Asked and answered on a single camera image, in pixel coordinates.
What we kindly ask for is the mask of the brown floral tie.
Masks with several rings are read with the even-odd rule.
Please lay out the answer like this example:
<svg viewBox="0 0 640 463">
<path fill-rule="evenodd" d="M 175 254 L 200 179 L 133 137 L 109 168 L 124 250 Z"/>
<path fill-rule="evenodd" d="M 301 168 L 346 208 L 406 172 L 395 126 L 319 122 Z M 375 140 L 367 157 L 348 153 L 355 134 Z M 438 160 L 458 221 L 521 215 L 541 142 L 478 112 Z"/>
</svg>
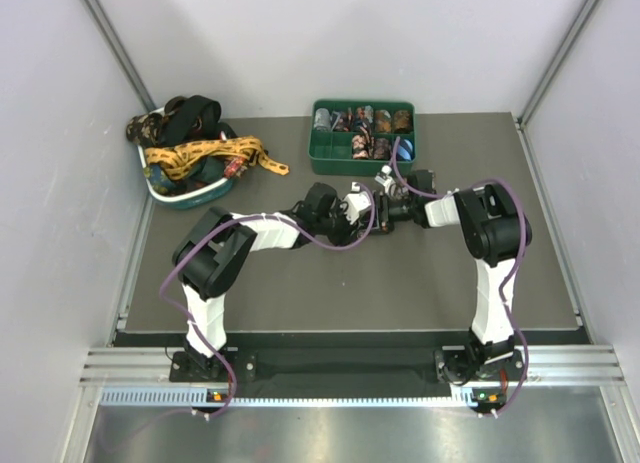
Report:
<svg viewBox="0 0 640 463">
<path fill-rule="evenodd" d="M 406 198 L 411 206 L 412 219 L 410 221 L 428 228 L 428 219 L 426 216 L 425 205 L 431 201 L 429 195 L 435 194 L 434 185 L 435 174 L 430 170 L 416 170 L 408 174 L 407 179 L 396 179 L 396 185 L 393 186 L 388 193 L 394 199 Z"/>
</svg>

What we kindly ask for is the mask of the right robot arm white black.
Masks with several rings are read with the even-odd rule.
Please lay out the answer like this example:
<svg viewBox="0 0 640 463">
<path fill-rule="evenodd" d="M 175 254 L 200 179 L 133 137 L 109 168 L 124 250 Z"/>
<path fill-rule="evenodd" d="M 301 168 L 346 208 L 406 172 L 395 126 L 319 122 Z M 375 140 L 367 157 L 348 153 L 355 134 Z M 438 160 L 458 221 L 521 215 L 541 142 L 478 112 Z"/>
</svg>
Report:
<svg viewBox="0 0 640 463">
<path fill-rule="evenodd" d="M 404 221 L 426 229 L 461 229 L 477 270 L 476 309 L 464 352 L 442 355 L 439 371 L 458 385 L 492 377 L 515 351 L 510 320 L 515 277 L 532 239 L 526 216 L 500 183 L 482 183 L 438 197 L 433 172 L 418 170 L 407 179 L 395 178 L 388 165 L 375 181 L 382 187 L 374 193 L 377 232 L 390 233 Z"/>
</svg>

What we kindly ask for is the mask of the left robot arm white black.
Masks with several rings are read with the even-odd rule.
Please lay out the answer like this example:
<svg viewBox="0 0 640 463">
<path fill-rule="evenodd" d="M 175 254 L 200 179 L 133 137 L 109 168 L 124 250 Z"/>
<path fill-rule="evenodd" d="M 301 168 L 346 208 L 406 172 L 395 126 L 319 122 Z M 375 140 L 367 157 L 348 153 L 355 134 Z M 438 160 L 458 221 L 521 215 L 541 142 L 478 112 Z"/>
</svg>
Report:
<svg viewBox="0 0 640 463">
<path fill-rule="evenodd" d="M 316 244 L 329 251 L 346 251 L 360 244 L 373 227 L 374 195 L 358 183 L 340 198 L 324 183 L 314 184 L 304 199 L 285 211 L 243 215 L 212 207 L 179 244 L 173 269 L 161 285 L 178 280 L 186 297 L 182 307 L 188 331 L 184 351 L 186 369 L 204 380 L 224 372 L 233 377 L 222 348 L 225 297 L 251 253 L 294 250 Z"/>
</svg>

